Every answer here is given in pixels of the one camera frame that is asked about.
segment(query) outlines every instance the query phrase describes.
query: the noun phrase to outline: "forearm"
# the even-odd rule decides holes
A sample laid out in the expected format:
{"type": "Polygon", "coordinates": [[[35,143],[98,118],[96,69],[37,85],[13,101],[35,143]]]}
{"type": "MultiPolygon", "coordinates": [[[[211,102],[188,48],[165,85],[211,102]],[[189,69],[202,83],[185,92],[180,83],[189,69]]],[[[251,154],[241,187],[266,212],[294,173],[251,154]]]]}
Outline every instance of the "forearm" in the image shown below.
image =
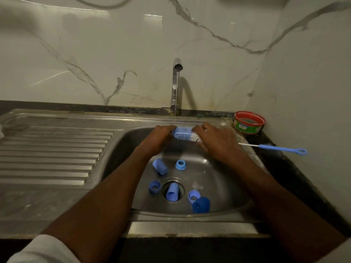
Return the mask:
{"type": "Polygon", "coordinates": [[[238,157],[229,166],[241,177],[272,233],[293,259],[315,262],[346,240],[248,155],[238,157]]]}
{"type": "Polygon", "coordinates": [[[106,261],[126,226],[135,190],[149,159],[137,148],[43,234],[64,242],[82,263],[106,261]]]}

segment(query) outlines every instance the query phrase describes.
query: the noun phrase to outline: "stainless steel sink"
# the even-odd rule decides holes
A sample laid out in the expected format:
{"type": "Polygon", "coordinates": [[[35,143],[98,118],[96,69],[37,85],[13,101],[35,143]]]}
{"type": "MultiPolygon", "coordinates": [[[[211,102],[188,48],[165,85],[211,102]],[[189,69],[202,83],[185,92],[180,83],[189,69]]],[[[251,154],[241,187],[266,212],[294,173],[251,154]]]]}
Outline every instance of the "stainless steel sink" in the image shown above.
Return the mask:
{"type": "MultiPolygon", "coordinates": [[[[231,127],[228,119],[208,119],[231,127]]],[[[114,171],[155,125],[193,127],[191,117],[14,110],[0,117],[0,238],[32,238],[114,171]]],[[[246,140],[237,135],[240,142],[246,140]]],[[[244,148],[264,168],[250,147],[244,148]]],[[[134,196],[127,237],[261,236],[261,219],[239,177],[206,155],[194,142],[172,140],[153,157],[134,196]],[[161,158],[168,173],[152,162],[161,158]],[[182,159],[185,170],[175,163],[182,159]],[[158,180],[162,190],[151,194],[158,180]],[[180,185],[179,199],[166,200],[170,182],[180,185]],[[194,214],[187,194],[196,189],[211,201],[208,214],[194,214]]]]}

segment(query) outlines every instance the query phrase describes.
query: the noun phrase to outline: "ribbed drainboard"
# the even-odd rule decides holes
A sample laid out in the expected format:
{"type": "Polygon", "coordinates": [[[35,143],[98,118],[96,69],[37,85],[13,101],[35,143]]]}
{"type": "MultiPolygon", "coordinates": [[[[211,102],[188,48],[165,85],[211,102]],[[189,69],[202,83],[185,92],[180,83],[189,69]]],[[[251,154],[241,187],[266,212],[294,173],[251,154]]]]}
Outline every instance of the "ribbed drainboard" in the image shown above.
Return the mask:
{"type": "Polygon", "coordinates": [[[7,126],[0,140],[0,183],[83,185],[112,131],[7,126]]]}

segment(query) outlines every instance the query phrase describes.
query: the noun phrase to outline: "black countertop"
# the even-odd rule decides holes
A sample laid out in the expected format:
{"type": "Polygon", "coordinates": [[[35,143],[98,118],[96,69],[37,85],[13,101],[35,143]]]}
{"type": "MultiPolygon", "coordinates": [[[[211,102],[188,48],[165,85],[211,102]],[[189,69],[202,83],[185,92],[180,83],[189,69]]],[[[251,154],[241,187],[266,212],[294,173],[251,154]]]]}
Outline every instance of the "black countertop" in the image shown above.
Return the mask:
{"type": "MultiPolygon", "coordinates": [[[[13,109],[43,109],[105,113],[168,115],[164,109],[83,104],[0,101],[0,115],[13,109]]],[[[181,116],[230,117],[233,113],[181,110],[181,116]]],[[[250,144],[274,143],[260,132],[245,135],[250,144]]],[[[318,193],[301,171],[281,152],[254,148],[272,176],[288,191],[327,220],[342,234],[351,236],[349,225],[318,193]]],[[[0,239],[0,262],[25,247],[30,240],[0,239]]],[[[132,238],[120,239],[111,262],[289,262],[274,238],[132,238]]]]}

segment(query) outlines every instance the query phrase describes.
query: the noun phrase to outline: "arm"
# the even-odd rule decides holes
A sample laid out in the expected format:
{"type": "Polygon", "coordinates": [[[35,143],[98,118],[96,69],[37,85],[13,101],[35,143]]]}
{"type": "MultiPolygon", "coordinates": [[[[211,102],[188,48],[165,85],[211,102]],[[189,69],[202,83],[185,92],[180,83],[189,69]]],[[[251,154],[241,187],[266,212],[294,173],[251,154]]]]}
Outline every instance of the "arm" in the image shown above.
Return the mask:
{"type": "Polygon", "coordinates": [[[111,175],[42,234],[59,239],[82,263],[105,262],[127,224],[139,179],[175,126],[156,128],[111,175]]]}
{"type": "Polygon", "coordinates": [[[315,262],[346,240],[258,167],[240,147],[232,129],[204,123],[193,131],[202,139],[199,145],[205,151],[241,177],[272,233],[296,262],[315,262]]]}

